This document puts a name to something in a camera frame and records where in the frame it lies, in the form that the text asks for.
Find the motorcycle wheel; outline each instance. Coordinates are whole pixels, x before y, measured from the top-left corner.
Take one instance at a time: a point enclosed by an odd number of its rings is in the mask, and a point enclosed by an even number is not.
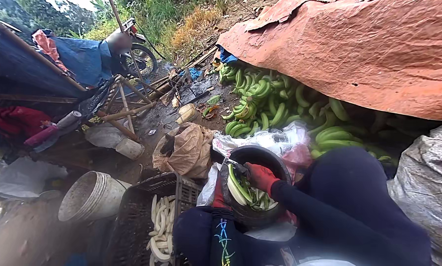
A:
[[[138,65],[142,76],[155,73],[155,71],[157,71],[157,59],[155,59],[154,54],[147,49],[147,47],[139,44],[133,44],[131,50],[134,53],[136,60],[140,60]],[[132,58],[125,58],[125,60],[125,63],[129,69],[129,74],[134,77],[138,77]]]

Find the leg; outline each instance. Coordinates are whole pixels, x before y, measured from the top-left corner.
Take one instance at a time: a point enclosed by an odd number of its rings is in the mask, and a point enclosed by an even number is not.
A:
[[[183,212],[173,228],[174,245],[177,252],[182,252],[193,266],[210,264],[212,240],[211,207],[195,207]],[[284,242],[266,241],[252,238],[236,231],[236,240],[242,248],[245,266],[284,264],[280,248]]]
[[[365,150],[348,147],[325,153],[298,187],[429,260],[429,237],[390,198],[382,165]]]

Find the white bucket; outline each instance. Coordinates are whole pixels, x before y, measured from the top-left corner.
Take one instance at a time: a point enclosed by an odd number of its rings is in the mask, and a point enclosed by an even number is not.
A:
[[[109,174],[91,171],[80,177],[64,197],[58,211],[60,221],[93,221],[116,215],[124,191],[131,184]]]
[[[115,149],[118,153],[126,156],[127,158],[136,160],[139,156],[141,156],[144,153],[145,147],[133,140],[126,138],[121,140],[117,144]]]

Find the orange tarp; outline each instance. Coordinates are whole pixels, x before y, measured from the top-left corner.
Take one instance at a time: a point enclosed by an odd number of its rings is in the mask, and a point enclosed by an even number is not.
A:
[[[442,0],[280,0],[218,44],[330,97],[442,120]]]

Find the hand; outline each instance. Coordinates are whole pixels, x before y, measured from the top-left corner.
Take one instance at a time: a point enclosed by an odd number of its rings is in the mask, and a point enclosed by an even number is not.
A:
[[[250,182],[251,186],[267,192],[269,197],[272,197],[272,184],[279,180],[273,175],[272,171],[264,166],[251,164],[249,162],[245,163],[244,166],[249,170],[247,180]]]

